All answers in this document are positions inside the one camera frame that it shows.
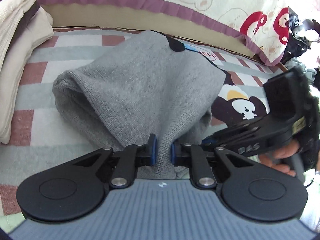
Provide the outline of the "person's right hand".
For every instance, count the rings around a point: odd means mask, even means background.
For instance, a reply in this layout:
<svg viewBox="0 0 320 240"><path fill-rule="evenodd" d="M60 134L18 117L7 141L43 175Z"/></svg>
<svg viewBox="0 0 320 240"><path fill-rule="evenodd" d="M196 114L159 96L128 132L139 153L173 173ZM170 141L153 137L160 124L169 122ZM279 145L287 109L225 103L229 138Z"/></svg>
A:
<svg viewBox="0 0 320 240"><path fill-rule="evenodd" d="M294 155L300 148L299 142L292 140L288 145L273 151L272 153L265 153L259 155L260 163L273 168L277 171L283 172L289 176L294 177L296 175L295 170L287 164L279 163L278 160L286 159Z"/></svg>

